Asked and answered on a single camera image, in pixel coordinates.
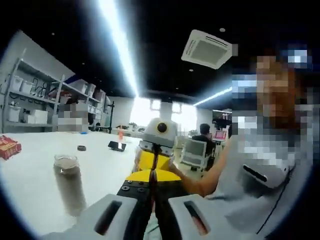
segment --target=yellow robot part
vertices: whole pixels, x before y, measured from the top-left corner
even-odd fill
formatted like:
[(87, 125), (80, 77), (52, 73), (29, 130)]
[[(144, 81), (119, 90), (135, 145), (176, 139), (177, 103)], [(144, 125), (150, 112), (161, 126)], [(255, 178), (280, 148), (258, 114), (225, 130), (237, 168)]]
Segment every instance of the yellow robot part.
[(151, 172), (150, 169), (142, 170), (142, 171), (136, 171), (136, 172), (131, 173), (131, 175), (128, 176), (125, 180), (126, 181), (149, 183), (150, 172)]
[[(139, 160), (139, 170), (146, 170), (146, 169), (152, 169), (153, 163), (154, 163), (154, 157), (155, 155), (148, 151), (142, 151), (140, 160)], [(162, 156), (158, 155), (158, 162), (156, 165), (157, 169), (169, 170), (169, 160), (170, 158), (168, 156)]]
[(168, 181), (180, 181), (181, 178), (170, 171), (156, 169), (156, 181), (157, 182), (168, 182)]

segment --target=glass jar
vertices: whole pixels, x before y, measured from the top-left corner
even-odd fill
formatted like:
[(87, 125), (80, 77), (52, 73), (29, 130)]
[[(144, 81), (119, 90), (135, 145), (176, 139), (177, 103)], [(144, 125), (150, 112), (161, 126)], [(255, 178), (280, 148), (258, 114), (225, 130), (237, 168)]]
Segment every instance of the glass jar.
[(86, 208), (86, 199), (77, 157), (55, 155), (53, 170), (65, 210), (71, 216), (79, 216)]

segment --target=air conditioner vent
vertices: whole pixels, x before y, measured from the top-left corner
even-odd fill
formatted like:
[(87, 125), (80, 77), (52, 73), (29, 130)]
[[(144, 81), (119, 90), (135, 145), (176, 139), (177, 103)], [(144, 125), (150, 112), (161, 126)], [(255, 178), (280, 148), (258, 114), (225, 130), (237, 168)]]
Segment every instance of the air conditioner vent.
[(203, 31), (193, 30), (186, 43), (183, 61), (218, 69), (232, 56), (232, 44)]

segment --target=potted plant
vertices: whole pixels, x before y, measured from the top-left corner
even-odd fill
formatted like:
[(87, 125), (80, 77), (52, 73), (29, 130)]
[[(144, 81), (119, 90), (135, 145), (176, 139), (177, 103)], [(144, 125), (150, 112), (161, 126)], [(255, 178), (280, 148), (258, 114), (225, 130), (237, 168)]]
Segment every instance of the potted plant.
[(145, 130), (146, 130), (146, 129), (145, 129), (144, 127), (140, 127), (140, 128), (138, 129), (138, 132), (139, 132), (139, 133), (143, 133)]
[(198, 131), (197, 130), (190, 130), (189, 131), (189, 136), (192, 137), (192, 136), (196, 136), (198, 135)]
[(135, 131), (138, 125), (135, 122), (130, 122), (129, 126), (132, 126), (132, 131)]

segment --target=window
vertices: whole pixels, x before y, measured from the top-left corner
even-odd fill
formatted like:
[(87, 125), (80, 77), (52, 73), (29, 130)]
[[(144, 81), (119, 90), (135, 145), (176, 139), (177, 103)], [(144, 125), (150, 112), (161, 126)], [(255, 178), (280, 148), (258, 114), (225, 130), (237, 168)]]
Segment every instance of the window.
[(172, 112), (180, 114), (181, 113), (181, 103), (179, 102), (173, 102), (172, 103)]
[(186, 135), (190, 130), (197, 129), (197, 109), (195, 106), (180, 103), (179, 107), (180, 113), (174, 112), (174, 104), (172, 104), (171, 120), (178, 124), (178, 131)]
[(151, 119), (159, 118), (160, 111), (151, 109), (151, 100), (147, 98), (136, 97), (133, 102), (133, 108), (130, 115), (130, 122), (138, 126), (146, 127)]
[(158, 99), (151, 100), (151, 110), (160, 110), (161, 101)]

